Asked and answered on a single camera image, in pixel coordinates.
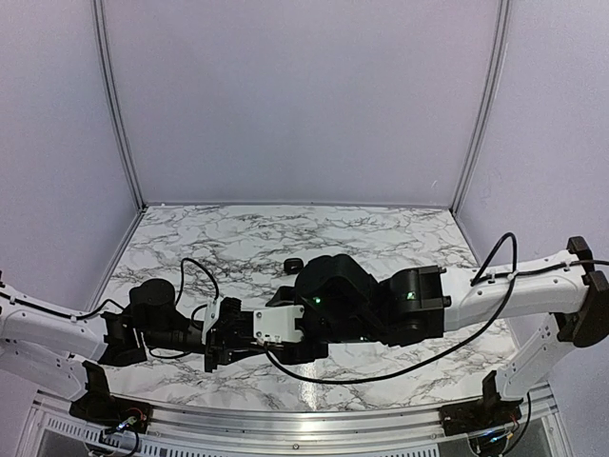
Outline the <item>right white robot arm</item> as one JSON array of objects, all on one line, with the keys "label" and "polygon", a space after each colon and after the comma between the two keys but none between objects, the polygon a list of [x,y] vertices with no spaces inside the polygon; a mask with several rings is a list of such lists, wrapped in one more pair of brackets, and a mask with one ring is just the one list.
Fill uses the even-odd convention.
[{"label": "right white robot arm", "polygon": [[284,366],[317,358],[323,344],[407,347],[500,318],[541,315],[522,348],[484,381],[471,417],[490,427],[562,358],[608,335],[605,262],[573,237],[553,255],[478,268],[407,268],[376,280],[345,254],[309,261],[254,315],[254,336]]}]

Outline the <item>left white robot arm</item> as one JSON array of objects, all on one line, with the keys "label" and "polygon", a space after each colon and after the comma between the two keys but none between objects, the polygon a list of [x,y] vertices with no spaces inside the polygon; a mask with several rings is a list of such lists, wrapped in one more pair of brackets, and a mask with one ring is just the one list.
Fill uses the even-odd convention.
[{"label": "left white robot arm", "polygon": [[132,288],[116,311],[75,311],[1,286],[1,368],[70,401],[83,398],[101,424],[121,411],[109,394],[107,367],[142,363],[148,348],[160,348],[201,354],[212,371],[261,352],[252,328],[251,313],[229,317],[222,304],[191,321],[177,310],[175,288],[165,279]]}]

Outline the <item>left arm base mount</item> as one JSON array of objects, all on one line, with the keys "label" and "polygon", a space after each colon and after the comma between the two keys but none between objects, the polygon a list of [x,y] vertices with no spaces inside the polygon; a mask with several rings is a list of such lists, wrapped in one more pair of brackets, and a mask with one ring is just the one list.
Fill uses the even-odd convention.
[{"label": "left arm base mount", "polygon": [[69,415],[100,426],[118,428],[127,419],[134,417],[132,425],[138,433],[145,433],[152,416],[152,405],[130,400],[110,393],[105,371],[85,361],[85,392],[70,402]]}]

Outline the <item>black earbud charging case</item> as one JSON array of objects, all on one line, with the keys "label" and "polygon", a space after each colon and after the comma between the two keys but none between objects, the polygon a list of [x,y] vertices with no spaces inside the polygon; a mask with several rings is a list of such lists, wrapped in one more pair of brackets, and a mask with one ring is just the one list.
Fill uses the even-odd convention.
[{"label": "black earbud charging case", "polygon": [[301,258],[287,258],[284,260],[283,269],[287,275],[298,274],[305,266]]}]

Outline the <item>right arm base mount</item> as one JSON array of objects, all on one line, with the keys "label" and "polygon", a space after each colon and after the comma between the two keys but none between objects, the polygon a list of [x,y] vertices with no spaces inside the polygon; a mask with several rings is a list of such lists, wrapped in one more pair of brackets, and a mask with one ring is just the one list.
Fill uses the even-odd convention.
[{"label": "right arm base mount", "polygon": [[521,418],[520,405],[523,399],[503,400],[496,378],[495,370],[483,378],[480,398],[440,407],[439,414],[445,436],[487,430]]}]

